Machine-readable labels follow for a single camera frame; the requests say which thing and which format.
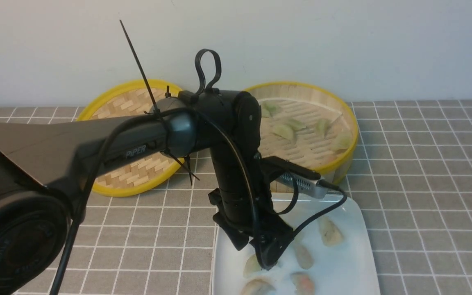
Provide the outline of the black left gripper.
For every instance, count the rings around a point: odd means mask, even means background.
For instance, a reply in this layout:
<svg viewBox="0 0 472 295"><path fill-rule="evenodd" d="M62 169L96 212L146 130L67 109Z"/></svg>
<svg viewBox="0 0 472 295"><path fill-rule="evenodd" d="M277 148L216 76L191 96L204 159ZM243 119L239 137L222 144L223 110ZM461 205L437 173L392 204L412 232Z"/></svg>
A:
<svg viewBox="0 0 472 295"><path fill-rule="evenodd" d="M216 188L208 196L218 208L212 219L234 248L240 251L250 243L262 269L270 270L277 265L294 239L295 230L273 209L272 193L258 194L254 203L246 191L233 194Z"/></svg>

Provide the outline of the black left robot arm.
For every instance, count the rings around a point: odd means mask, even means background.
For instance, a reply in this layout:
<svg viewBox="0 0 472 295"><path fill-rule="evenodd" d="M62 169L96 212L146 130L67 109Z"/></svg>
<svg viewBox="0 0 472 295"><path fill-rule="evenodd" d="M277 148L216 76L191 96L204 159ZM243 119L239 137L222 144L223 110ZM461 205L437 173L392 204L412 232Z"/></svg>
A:
<svg viewBox="0 0 472 295"><path fill-rule="evenodd" d="M62 253L57 294L94 180L146 156L210 149L218 187L213 220L234 246L250 243L265 269L294 239L273 210L270 183L286 167L261 159L261 108L247 92L182 91L148 114L56 125L0 123L0 295L41 274Z"/></svg>

